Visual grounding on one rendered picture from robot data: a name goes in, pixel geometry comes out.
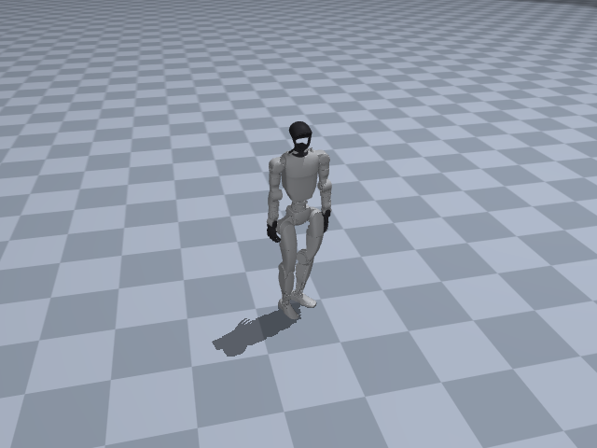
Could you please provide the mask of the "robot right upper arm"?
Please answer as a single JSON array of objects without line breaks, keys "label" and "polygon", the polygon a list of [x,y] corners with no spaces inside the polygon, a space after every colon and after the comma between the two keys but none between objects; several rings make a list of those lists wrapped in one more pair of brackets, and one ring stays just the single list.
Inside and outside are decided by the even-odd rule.
[{"label": "robot right upper arm", "polygon": [[269,183],[270,183],[270,190],[273,194],[273,201],[280,201],[283,198],[282,190],[279,189],[280,181],[281,181],[281,172],[285,168],[285,157],[277,157],[273,158],[269,162]]}]

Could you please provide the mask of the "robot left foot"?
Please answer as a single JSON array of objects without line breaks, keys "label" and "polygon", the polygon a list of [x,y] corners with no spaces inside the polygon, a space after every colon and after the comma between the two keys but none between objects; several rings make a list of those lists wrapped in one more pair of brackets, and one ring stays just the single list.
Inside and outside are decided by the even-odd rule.
[{"label": "robot left foot", "polygon": [[295,292],[296,292],[295,290],[292,290],[290,300],[297,301],[301,305],[304,305],[304,306],[310,307],[310,308],[313,308],[316,306],[316,301],[314,299],[309,298],[304,293],[302,293],[302,295],[300,294],[300,297],[299,297],[299,295],[296,296]]}]

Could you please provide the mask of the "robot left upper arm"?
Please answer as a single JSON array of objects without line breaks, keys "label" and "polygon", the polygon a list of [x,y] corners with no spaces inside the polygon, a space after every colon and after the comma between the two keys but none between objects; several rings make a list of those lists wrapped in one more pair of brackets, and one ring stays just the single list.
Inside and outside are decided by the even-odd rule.
[{"label": "robot left upper arm", "polygon": [[327,155],[327,153],[322,149],[315,150],[315,152],[319,158],[319,167],[318,167],[319,183],[317,184],[317,187],[321,191],[326,191],[326,190],[329,190],[332,188],[331,182],[327,178],[329,175],[330,158]]}]

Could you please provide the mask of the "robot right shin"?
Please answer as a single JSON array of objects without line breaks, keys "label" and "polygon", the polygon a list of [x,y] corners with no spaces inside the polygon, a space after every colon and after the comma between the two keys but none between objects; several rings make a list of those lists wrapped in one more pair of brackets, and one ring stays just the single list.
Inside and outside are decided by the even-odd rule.
[{"label": "robot right shin", "polygon": [[[279,264],[279,284],[282,290],[282,301],[283,305],[286,307],[286,304],[290,304],[291,292],[294,286],[294,273],[290,272],[288,275],[285,273],[283,263]],[[289,301],[288,301],[289,300]]]}]

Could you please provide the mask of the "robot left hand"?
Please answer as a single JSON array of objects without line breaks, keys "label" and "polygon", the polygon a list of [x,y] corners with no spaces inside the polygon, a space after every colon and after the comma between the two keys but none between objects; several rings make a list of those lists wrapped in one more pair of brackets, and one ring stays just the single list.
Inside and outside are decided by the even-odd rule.
[{"label": "robot left hand", "polygon": [[324,217],[324,233],[325,233],[327,230],[327,227],[328,227],[328,218],[330,217],[330,210],[326,210],[325,214],[324,215],[322,214],[322,216]]}]

